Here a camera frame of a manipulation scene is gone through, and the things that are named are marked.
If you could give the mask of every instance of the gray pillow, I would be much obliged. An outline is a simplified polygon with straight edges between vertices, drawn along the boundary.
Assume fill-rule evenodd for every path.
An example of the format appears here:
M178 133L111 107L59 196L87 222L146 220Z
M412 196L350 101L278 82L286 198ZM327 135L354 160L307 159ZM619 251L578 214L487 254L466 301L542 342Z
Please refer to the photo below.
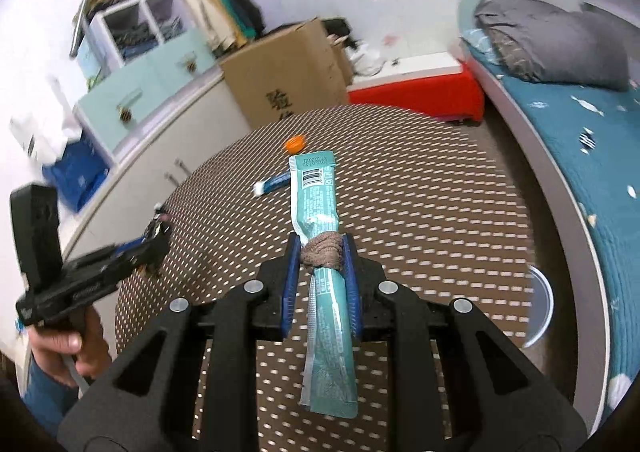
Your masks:
M540 0L490 0L476 19L523 80L628 88L625 47L596 13L566 12Z

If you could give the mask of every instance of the cardboard box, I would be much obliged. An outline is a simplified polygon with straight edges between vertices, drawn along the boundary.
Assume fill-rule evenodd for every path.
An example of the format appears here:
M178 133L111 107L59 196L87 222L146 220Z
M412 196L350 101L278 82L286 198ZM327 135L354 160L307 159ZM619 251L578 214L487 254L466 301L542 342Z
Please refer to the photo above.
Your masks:
M220 67L252 128L349 103L344 77L317 18L247 45L222 59Z
M353 67L351 67L351 62L349 62L349 58L344 52L344 43L338 42L338 44L332 45L332 49L334 50L335 62L340 68L344 83L350 86L351 82L353 82Z

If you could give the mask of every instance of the cabinet handle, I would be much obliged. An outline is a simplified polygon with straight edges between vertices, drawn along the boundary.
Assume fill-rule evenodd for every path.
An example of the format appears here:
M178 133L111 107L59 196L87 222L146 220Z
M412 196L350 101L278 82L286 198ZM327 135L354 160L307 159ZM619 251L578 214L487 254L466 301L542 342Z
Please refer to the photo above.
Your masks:
M117 106L116 110L118 111L118 114L120 115L120 121L123 124L128 124L133 118L133 114L131 114L131 109L129 109L128 107Z
M192 52L185 55L180 61L179 65L184 67L190 75L194 75L198 70L198 63L196 61L197 61L196 54Z
M169 174L168 172L164 173L164 179L170 182L176 188L180 186L180 182L172 174Z
M191 174L193 174L193 172L191 172L191 170L187 168L187 166L184 164L184 162L180 158L176 159L174 163L176 167L180 168L187 176L190 176Z
M131 106L142 96L142 89L138 88L126 95L122 101L116 106L116 111L123 124L128 124L133 119Z

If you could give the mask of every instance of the hand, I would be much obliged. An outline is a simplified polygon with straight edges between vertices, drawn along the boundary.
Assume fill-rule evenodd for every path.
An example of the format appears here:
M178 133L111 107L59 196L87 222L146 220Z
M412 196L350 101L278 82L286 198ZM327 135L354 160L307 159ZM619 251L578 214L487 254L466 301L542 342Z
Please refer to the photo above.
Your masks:
M28 329L31 352L43 372L60 384L75 387L60 355L76 355L76 370L81 376L96 378L111 365L109 346L103 338L100 316L93 306L85 311L84 337L74 331L57 331L48 328Z

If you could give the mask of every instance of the round table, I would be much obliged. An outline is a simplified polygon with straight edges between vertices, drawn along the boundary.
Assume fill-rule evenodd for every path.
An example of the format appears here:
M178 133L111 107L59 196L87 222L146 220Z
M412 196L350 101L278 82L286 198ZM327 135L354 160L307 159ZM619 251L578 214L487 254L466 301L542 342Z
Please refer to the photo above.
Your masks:
M354 235L359 252L425 299L448 304L466 296L523 343L530 229L526 206L504 172L453 125L403 109L341 106L252 132L175 190L166 202L175 230L162 277L135 275L120 289L119 351L172 299L210 302L254 277L263 261L282 255L292 231L289 189L254 198L252 185L287 170L282 145L300 133L306 134L307 152L335 154L340 231ZM356 419L298 405L308 282L301 271L289 339L258 342L261 450L384 451L386 344L354 343ZM201 410L196 407L196 438Z

